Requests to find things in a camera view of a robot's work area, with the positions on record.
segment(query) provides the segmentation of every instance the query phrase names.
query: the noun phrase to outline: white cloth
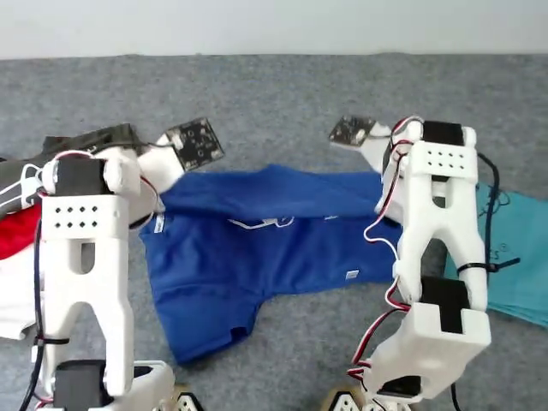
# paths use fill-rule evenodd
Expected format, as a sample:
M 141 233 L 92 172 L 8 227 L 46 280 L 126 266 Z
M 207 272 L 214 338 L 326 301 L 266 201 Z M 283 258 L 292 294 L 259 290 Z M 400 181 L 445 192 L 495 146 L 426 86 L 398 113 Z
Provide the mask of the white cloth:
M 0 260 L 0 337 L 21 340 L 34 324 L 33 261 L 33 246 Z

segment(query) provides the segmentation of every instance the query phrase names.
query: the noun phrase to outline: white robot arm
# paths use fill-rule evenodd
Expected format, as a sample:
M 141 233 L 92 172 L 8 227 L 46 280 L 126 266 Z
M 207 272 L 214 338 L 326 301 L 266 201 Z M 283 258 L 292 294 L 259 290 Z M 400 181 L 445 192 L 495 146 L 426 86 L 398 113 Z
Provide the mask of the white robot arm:
M 158 188 L 165 191 L 185 172 L 222 156 L 209 122 L 198 119 L 168 130 L 139 158 L 133 150 L 111 147 L 98 156 L 61 152 L 44 167 L 42 221 L 35 242 L 35 265 L 41 257 L 44 272 L 42 306 L 35 273 L 35 370 L 40 370 L 47 397 L 39 406 L 51 402 L 53 409 L 64 411 L 200 411 L 188 395 L 172 401 L 175 377 L 165 363 L 134 362 L 128 227 L 161 207 Z M 91 268 L 83 265 L 85 246 L 93 249 Z M 83 304 L 98 319 L 105 360 L 67 360 L 66 344 Z M 33 383 L 27 396 L 34 392 Z M 28 398 L 21 409 L 27 405 Z
M 386 216 L 403 227 L 393 288 L 405 301 L 400 308 L 405 317 L 367 360 L 360 359 L 361 344 L 357 368 L 350 372 L 362 382 L 367 409 L 404 409 L 453 384 L 491 343 L 485 249 L 476 217 L 476 133 L 417 116 L 393 130 L 344 117 L 330 140 L 361 152 L 382 174 L 379 219 Z M 461 267 L 458 281 L 421 276 L 420 259 L 432 238 L 443 241 Z

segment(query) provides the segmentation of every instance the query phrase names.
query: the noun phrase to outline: shirt tag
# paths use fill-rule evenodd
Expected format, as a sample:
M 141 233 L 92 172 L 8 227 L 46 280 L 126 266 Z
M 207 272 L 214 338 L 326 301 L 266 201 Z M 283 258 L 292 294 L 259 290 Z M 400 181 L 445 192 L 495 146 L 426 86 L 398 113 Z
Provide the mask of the shirt tag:
M 162 231 L 164 231 L 164 221 L 165 221 L 165 216 L 161 212 L 156 216 L 156 223 L 154 224 L 154 234 L 161 233 Z
M 358 274 L 360 274 L 360 270 L 346 271 L 346 279 L 354 280 L 356 277 L 358 277 Z

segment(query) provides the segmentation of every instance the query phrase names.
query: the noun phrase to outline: teal cloth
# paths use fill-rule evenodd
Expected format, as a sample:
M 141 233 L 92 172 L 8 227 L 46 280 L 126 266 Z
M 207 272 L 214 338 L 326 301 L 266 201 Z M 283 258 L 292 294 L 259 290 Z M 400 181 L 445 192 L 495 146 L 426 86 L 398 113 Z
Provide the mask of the teal cloth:
M 482 238 L 490 186 L 477 189 L 478 226 Z M 489 281 L 489 308 L 548 327 L 548 201 L 501 191 L 491 227 L 491 262 L 521 258 L 517 265 L 493 272 Z M 445 276 L 456 277 L 447 256 Z

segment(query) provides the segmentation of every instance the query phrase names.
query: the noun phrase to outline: red cloth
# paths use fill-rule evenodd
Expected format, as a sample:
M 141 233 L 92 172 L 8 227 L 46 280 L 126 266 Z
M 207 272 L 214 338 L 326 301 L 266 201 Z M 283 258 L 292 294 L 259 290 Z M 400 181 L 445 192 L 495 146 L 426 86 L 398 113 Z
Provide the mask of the red cloth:
M 0 259 L 7 259 L 30 246 L 42 208 L 34 205 L 0 220 Z

